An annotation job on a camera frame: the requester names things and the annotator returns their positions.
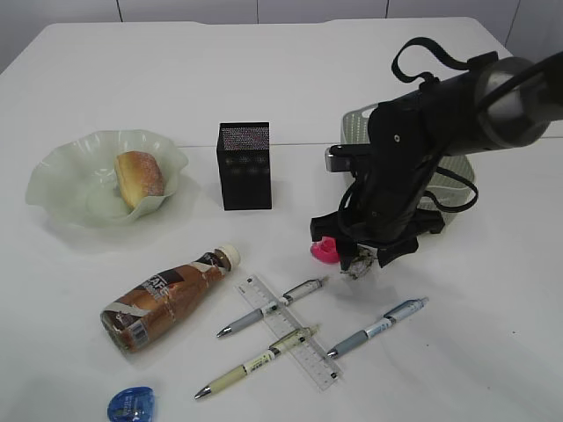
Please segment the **wavy bowl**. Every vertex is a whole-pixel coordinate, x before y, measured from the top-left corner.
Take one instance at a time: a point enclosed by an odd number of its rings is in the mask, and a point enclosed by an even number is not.
[[[121,198],[113,160],[124,152],[153,155],[165,194],[144,198],[134,209]],[[174,143],[145,130],[101,131],[54,149],[33,170],[26,203],[44,207],[59,222],[103,227],[128,224],[156,211],[173,195],[186,156]]]

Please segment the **table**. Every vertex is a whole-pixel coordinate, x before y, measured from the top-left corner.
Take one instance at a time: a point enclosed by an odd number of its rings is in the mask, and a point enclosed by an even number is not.
[[[508,55],[469,18],[51,25],[0,76],[0,114],[10,138],[27,139],[38,159],[101,128],[215,145],[220,121],[270,121],[278,144],[339,142],[344,113],[416,88],[391,73],[395,54],[416,36],[458,59]],[[457,73],[419,47],[401,65]],[[563,126],[547,135],[563,136]]]

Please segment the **clear plastic ruler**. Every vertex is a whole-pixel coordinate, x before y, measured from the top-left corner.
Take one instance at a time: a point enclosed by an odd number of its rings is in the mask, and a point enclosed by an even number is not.
[[[277,297],[256,275],[251,275],[245,283],[237,286],[237,290],[253,309],[262,308],[271,301],[278,302]],[[284,306],[279,306],[278,310],[265,316],[264,322],[277,338],[303,328]],[[314,338],[293,347],[290,352],[323,391],[330,387],[340,374],[338,366],[326,357],[325,351]]]

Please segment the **white wall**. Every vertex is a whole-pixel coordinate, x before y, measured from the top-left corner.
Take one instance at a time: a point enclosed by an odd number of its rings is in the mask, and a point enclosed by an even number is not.
[[[477,19],[498,41],[507,42],[519,0],[391,0],[388,18],[466,16]]]
[[[507,48],[534,62],[563,50],[563,0],[521,0]]]
[[[119,22],[115,0],[0,0],[0,72],[56,22]]]
[[[387,0],[258,0],[261,24],[385,18]]]
[[[257,24],[256,0],[120,0],[124,22]]]

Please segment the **gray basket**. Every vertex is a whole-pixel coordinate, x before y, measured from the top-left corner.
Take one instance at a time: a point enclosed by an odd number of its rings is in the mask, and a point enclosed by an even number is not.
[[[340,134],[341,143],[369,143],[368,119],[376,107],[377,104],[367,105],[360,110],[354,110],[344,115]],[[445,156],[440,162],[440,166],[454,171],[471,182],[475,181],[475,173],[466,156]],[[471,189],[467,186],[437,173],[430,180],[428,190],[432,191],[436,198],[448,207],[457,207],[465,204],[471,192]],[[434,203],[429,198],[422,198],[419,208],[436,210]],[[442,213],[446,224],[449,224],[456,215]]]

